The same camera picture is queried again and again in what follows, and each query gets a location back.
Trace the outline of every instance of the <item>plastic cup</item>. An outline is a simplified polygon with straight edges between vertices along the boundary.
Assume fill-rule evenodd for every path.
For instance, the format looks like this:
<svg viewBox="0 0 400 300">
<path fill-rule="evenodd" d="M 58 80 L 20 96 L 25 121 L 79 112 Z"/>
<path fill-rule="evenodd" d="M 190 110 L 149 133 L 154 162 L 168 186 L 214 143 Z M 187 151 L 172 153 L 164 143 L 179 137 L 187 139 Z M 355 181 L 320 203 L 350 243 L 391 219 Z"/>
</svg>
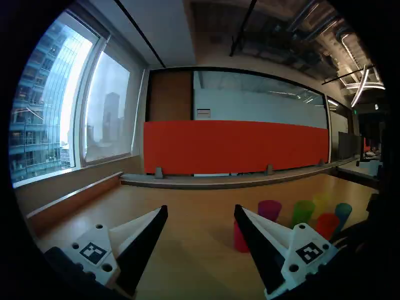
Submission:
<svg viewBox="0 0 400 300">
<path fill-rule="evenodd" d="M 340 224 L 337 226 L 336 230 L 334 231 L 334 235 L 341 232 L 343 229 L 343 226 L 345 226 L 347 219 L 349 218 L 350 214 L 352 213 L 352 206 L 347 203 L 339 203 L 336 205 L 336 208 L 334 210 L 334 214 L 336 217 L 339 218 Z"/>
<path fill-rule="evenodd" d="M 273 222 L 277 221 L 281 209 L 282 204 L 274 200 L 264 200 L 258 203 L 258 214 Z"/>
<path fill-rule="evenodd" d="M 291 219 L 291 227 L 299 223 L 308 223 L 314 212 L 316 205 L 308 200 L 299 201 L 294 205 L 293 218 Z"/>
<path fill-rule="evenodd" d="M 245 238 L 239 228 L 238 223 L 235 221 L 233 224 L 233 245 L 235 249 L 239 252 L 246 253 L 249 252 Z"/>
<path fill-rule="evenodd" d="M 315 204 L 314 218 L 319 217 L 325 212 L 330 198 L 330 195 L 327 193 L 316 194 L 312 197 L 312 202 Z"/>
<path fill-rule="evenodd" d="M 315 231 L 318 232 L 325 240 L 329 241 L 340 222 L 341 221 L 334 213 L 323 213 L 316 221 Z"/>
</svg>

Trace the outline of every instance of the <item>office desk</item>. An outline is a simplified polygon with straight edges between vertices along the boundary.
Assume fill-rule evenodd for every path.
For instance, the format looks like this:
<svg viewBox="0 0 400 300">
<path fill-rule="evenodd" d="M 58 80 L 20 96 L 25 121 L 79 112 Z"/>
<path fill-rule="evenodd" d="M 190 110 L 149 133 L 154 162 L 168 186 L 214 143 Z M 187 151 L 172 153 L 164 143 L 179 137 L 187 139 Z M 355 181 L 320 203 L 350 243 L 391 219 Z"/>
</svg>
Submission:
<svg viewBox="0 0 400 300">
<path fill-rule="evenodd" d="M 375 190 L 326 174 L 286 183 L 237 189 L 177 190 L 118 185 L 43 233 L 42 251 L 64 247 L 96 224 L 109 228 L 168 205 L 168 220 L 137 286 L 137 300 L 265 299 L 249 253 L 233 248 L 235 204 L 257 212 L 262 200 L 282 203 L 278 223 L 289 226 L 293 205 L 329 193 L 326 210 L 353 207 L 345 227 L 364 220 Z M 315 217 L 310 225 L 315 224 Z"/>
</svg>

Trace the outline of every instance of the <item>red cup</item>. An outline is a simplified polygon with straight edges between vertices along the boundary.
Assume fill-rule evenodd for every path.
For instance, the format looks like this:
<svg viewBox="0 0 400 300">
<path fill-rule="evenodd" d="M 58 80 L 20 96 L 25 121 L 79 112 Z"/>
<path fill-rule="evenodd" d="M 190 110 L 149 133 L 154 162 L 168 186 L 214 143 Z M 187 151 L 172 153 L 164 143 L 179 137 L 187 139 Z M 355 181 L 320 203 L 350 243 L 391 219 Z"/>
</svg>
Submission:
<svg viewBox="0 0 400 300">
<path fill-rule="evenodd" d="M 239 252 L 249 252 L 249 248 L 247 247 L 245 238 L 243 237 L 243 234 L 236 221 L 233 224 L 233 245 L 235 249 Z"/>
<path fill-rule="evenodd" d="M 340 222 L 341 221 L 334 213 L 323 213 L 316 221 L 315 231 L 329 241 Z"/>
<path fill-rule="evenodd" d="M 258 203 L 258 215 L 276 222 L 281 212 L 282 204 L 274 200 L 264 200 Z"/>
</svg>

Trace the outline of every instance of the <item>orange divider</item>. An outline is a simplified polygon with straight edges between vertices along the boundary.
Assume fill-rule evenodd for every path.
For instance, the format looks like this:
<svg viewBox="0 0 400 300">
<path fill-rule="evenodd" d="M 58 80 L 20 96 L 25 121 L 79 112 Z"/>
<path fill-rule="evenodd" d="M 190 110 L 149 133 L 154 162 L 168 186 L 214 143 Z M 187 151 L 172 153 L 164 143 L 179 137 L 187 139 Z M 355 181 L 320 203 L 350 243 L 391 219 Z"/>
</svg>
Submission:
<svg viewBox="0 0 400 300">
<path fill-rule="evenodd" d="M 316 165 L 328 161 L 327 129 L 221 120 L 144 123 L 144 171 L 216 174 Z"/>
</svg>

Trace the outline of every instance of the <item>small sign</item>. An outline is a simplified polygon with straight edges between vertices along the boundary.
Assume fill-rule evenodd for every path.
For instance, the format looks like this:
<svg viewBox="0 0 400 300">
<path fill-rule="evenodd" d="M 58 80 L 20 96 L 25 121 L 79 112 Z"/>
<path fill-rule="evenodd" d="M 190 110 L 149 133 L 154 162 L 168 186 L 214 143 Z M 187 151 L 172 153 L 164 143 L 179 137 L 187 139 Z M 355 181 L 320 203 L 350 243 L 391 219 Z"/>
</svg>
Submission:
<svg viewBox="0 0 400 300">
<path fill-rule="evenodd" d="M 204 119 L 204 118 L 207 118 L 207 119 L 209 119 L 209 118 L 211 118 L 211 110 L 210 109 L 197 109 L 197 118 L 199 119 L 199 118 L 201 118 L 201 119 Z"/>
<path fill-rule="evenodd" d="M 323 251 L 320 248 L 318 248 L 317 245 L 315 245 L 313 242 L 310 242 L 304 247 L 301 247 L 300 249 L 296 250 L 296 253 L 298 254 L 298 256 L 301 257 L 303 262 L 305 262 L 308 265 L 317 257 L 319 257 L 323 253 Z"/>
<path fill-rule="evenodd" d="M 79 253 L 91 263 L 97 265 L 103 256 L 106 255 L 107 251 L 90 242 Z"/>
</svg>

